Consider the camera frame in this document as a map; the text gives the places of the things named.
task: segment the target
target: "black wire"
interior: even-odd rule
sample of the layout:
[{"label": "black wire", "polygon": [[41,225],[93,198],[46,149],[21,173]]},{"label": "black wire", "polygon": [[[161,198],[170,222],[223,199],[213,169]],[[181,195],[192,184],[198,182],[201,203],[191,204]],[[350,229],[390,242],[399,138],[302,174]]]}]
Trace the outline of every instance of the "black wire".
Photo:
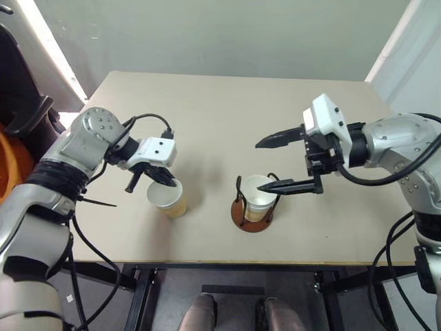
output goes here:
[{"label": "black wire", "polygon": [[76,310],[78,311],[78,316],[80,317],[81,325],[85,325],[84,330],[88,331],[89,328],[84,314],[83,302],[81,301],[80,289],[78,285],[78,277],[76,275],[76,266],[75,266],[74,255],[72,253],[72,250],[69,252],[68,260],[70,267],[70,278],[72,280],[72,288],[74,290]]},{"label": "black wire", "polygon": [[[405,214],[401,219],[399,219],[397,222],[403,222],[407,220],[409,217],[413,215],[412,212],[408,212]],[[394,242],[396,239],[398,239],[403,233],[405,233],[408,229],[410,229],[415,224],[415,221],[410,221],[403,229],[399,231],[399,233],[395,234],[392,238],[392,242]],[[378,261],[380,260],[380,257],[383,255],[383,253],[386,251],[386,246],[383,246],[383,248],[378,252],[378,254],[375,256],[375,259],[372,262],[371,267],[369,268],[368,273],[368,279],[367,279],[367,298],[369,300],[369,305],[371,306],[373,315],[375,316],[376,320],[379,324],[381,324],[382,327],[384,327],[386,330],[391,330],[386,323],[382,320],[382,317],[378,314],[375,304],[373,303],[373,295],[372,295],[372,286],[373,286],[373,278],[375,275],[375,270]]]},{"label": "black wire", "polygon": [[90,241],[88,241],[88,239],[85,237],[85,235],[82,233],[82,231],[80,230],[80,227],[78,225],[78,221],[76,220],[75,215],[72,217],[72,222],[74,224],[74,228],[76,230],[76,233],[79,235],[79,237],[81,238],[81,240],[84,241],[84,243],[95,253],[97,254],[99,257],[101,257],[106,263],[108,263],[112,268],[114,268],[115,272],[116,272],[116,281],[114,284],[114,287],[112,288],[112,291],[110,291],[109,295],[107,296],[107,298],[104,300],[104,302],[98,307],[98,309],[96,310],[96,312],[94,312],[92,314],[91,317],[89,317],[86,321],[86,324],[82,324],[77,331],[81,331],[81,330],[86,330],[87,326],[93,321],[95,320],[95,318],[104,310],[104,308],[108,305],[108,303],[110,302],[110,300],[112,300],[112,298],[114,297],[116,291],[118,290],[120,284],[121,284],[121,271],[119,270],[118,266],[113,263],[111,260],[109,260],[103,253],[101,253],[95,246],[92,245],[92,243],[90,243]]},{"label": "black wire", "polygon": [[[435,115],[431,114],[423,114],[423,113],[417,113],[416,115],[432,119],[434,121],[437,121],[438,123],[441,123],[441,118],[437,117]],[[414,161],[412,161],[409,165],[407,165],[405,168],[401,169],[398,172],[395,172],[394,174],[391,174],[385,178],[381,179],[361,179],[358,177],[355,177],[351,173],[349,173],[346,168],[343,166],[343,164],[337,165],[337,170],[340,172],[340,174],[347,179],[348,181],[351,181],[352,183],[358,184],[358,185],[364,185],[364,186],[381,186],[381,185],[387,185],[390,183],[393,183],[394,181],[398,181],[401,178],[407,176],[408,174],[411,174],[415,170],[417,170],[420,166],[422,166],[430,157],[435,154],[435,152],[441,147],[441,134],[439,134],[434,141],[427,147],[423,153],[419,157],[417,157]]]},{"label": "black wire", "polygon": [[[138,119],[143,119],[144,117],[155,117],[157,119],[160,119],[165,124],[165,126],[167,126],[167,130],[172,131],[172,127],[170,126],[170,124],[167,122],[166,119],[164,119],[160,115],[148,113],[148,114],[141,114],[141,115],[135,116],[134,118],[135,118],[135,120],[138,120]],[[125,126],[125,124],[128,124],[129,122],[130,122],[130,120],[124,122],[123,126]]]},{"label": "black wire", "polygon": [[118,136],[118,138],[115,139],[113,143],[109,145],[109,148],[107,149],[108,152],[111,152],[115,148],[115,146],[118,145],[119,141],[129,133],[129,131],[135,125],[135,122],[136,122],[136,117],[132,117],[127,122],[123,123],[123,126],[125,126],[124,131]]},{"label": "black wire", "polygon": [[170,124],[167,122],[166,119],[164,119],[162,116],[157,115],[157,114],[152,114],[152,113],[147,113],[147,114],[141,114],[138,116],[133,116],[132,118],[130,118],[129,120],[127,120],[126,122],[123,123],[123,126],[125,127],[124,131],[119,135],[118,138],[116,138],[116,140],[111,143],[109,145],[109,148],[107,149],[109,152],[112,152],[112,150],[115,148],[116,145],[118,145],[119,141],[124,138],[126,136],[127,133],[129,133],[129,131],[133,128],[133,126],[135,125],[135,122],[139,119],[143,119],[145,117],[154,117],[156,119],[160,119],[165,126],[167,126],[167,131],[172,131],[172,127],[170,126]]},{"label": "black wire", "polygon": [[441,123],[441,118],[432,114],[425,114],[423,112],[415,112],[415,115],[424,117],[425,119],[433,119],[434,121],[437,121],[438,123]]},{"label": "black wire", "polygon": [[106,202],[102,202],[102,201],[97,201],[97,200],[91,200],[91,199],[86,199],[85,197],[83,197],[82,195],[80,195],[77,199],[78,201],[84,201],[84,202],[88,202],[88,203],[93,203],[95,205],[104,205],[105,207],[118,207],[117,205],[113,205],[111,203],[106,203]]},{"label": "black wire", "polygon": [[387,235],[386,240],[386,259],[387,259],[387,266],[389,267],[389,271],[392,276],[392,280],[395,283],[398,292],[401,294],[402,299],[406,303],[407,307],[411,311],[412,315],[417,319],[418,323],[426,330],[430,331],[430,328],[427,326],[427,324],[424,322],[424,320],[421,318],[421,316],[416,312],[415,308],[412,306],[411,302],[407,298],[407,295],[404,293],[400,282],[398,281],[397,275],[395,273],[395,270],[393,269],[392,260],[391,260],[391,244],[392,244],[392,236],[395,232],[395,229],[401,224],[400,222],[395,223],[392,228],[389,231],[389,234]]},{"label": "black wire", "polygon": [[93,182],[93,181],[96,181],[99,177],[103,176],[106,168],[107,168],[107,162],[104,161],[104,162],[103,162],[103,167],[101,167],[101,170],[99,170],[99,173],[97,173],[95,176],[93,176],[93,177],[89,180],[88,184],[90,184],[90,183]]}]

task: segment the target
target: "paper cup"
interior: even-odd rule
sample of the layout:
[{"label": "paper cup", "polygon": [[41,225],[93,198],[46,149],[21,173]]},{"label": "paper cup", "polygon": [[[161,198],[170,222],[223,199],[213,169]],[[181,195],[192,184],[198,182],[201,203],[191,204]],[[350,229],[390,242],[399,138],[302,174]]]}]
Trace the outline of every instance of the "paper cup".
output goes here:
[{"label": "paper cup", "polygon": [[187,209],[187,200],[183,194],[182,184],[173,179],[175,187],[153,182],[147,189],[147,200],[154,204],[161,212],[174,219],[184,215]]},{"label": "paper cup", "polygon": [[257,188],[274,181],[271,178],[257,174],[246,178],[241,183],[240,190],[247,200],[245,218],[250,222],[259,222],[270,209],[277,194],[259,191]]}]

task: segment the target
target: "wire cup stand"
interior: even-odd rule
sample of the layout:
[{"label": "wire cup stand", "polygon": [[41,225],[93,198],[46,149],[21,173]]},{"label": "wire cup stand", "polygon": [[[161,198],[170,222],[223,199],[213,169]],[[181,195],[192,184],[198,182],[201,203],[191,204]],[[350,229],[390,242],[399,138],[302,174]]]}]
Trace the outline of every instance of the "wire cup stand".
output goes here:
[{"label": "wire cup stand", "polygon": [[[275,180],[279,180],[279,178],[272,172],[270,172],[267,177],[271,178],[273,177]],[[245,195],[243,195],[242,191],[240,190],[240,184],[242,182],[242,177],[238,176],[236,180],[236,198],[233,201],[232,204],[232,219],[234,224],[237,225],[238,228],[241,230],[244,230],[246,232],[260,232],[264,229],[268,228],[271,224],[271,221],[273,219],[273,213],[274,209],[277,206],[277,203],[280,199],[280,195],[277,194],[276,200],[274,201],[273,205],[268,209],[265,216],[257,222],[251,222],[248,221],[245,217],[245,213],[247,211],[247,200],[245,198]]]}]

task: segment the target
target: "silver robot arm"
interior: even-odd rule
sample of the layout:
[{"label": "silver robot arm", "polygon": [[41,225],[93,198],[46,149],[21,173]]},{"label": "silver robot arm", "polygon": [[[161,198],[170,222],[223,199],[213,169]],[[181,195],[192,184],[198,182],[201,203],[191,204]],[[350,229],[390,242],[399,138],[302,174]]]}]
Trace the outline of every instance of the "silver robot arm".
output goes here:
[{"label": "silver robot arm", "polygon": [[83,112],[0,206],[0,330],[62,330],[57,291],[46,279],[59,271],[72,249],[65,222],[99,164],[105,160],[134,173],[174,185],[166,167],[176,156],[167,138],[135,141],[103,108]]},{"label": "silver robot arm", "polygon": [[[340,172],[348,178],[346,169],[358,166],[384,168],[394,175],[420,158],[434,141],[439,143],[441,125],[422,115],[396,114],[373,123],[347,125],[342,111],[322,94],[303,112],[304,123],[300,127],[271,134],[256,145],[277,148],[303,140],[308,175],[314,179],[285,179],[259,190],[276,194],[323,193],[321,175]],[[424,290],[438,296],[436,316],[441,330],[441,149],[434,150],[414,171],[389,183],[398,182],[413,210],[420,244],[414,249],[418,277]],[[360,181],[368,182],[359,179],[357,183],[370,185]]]}]

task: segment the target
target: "beige table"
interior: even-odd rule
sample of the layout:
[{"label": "beige table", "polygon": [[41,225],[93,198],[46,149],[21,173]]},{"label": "beige table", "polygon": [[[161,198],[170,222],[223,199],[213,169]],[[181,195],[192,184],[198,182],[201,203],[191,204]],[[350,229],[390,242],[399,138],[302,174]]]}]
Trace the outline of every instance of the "beige table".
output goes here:
[{"label": "beige table", "polygon": [[[171,169],[183,182],[187,213],[166,219],[147,202],[151,179],[124,192],[131,174],[107,167],[87,198],[115,203],[107,208],[79,203],[77,215],[89,240],[115,261],[168,263],[279,263],[364,265],[384,245],[391,225],[409,211],[397,185],[368,188],[334,174],[323,176],[324,194],[282,197],[265,231],[239,230],[230,217],[234,182],[241,174],[275,172],[281,179],[308,179],[304,145],[254,148],[261,138],[302,123],[302,111],[327,93],[348,123],[391,114],[363,82],[204,77],[111,72],[85,109],[101,106],[121,121],[144,112],[164,116],[176,131],[178,156]],[[159,136],[156,119],[136,123],[132,137]],[[382,170],[352,170],[369,178]],[[413,265],[413,231],[392,249],[397,264]],[[75,237],[74,254],[98,258]]]}]

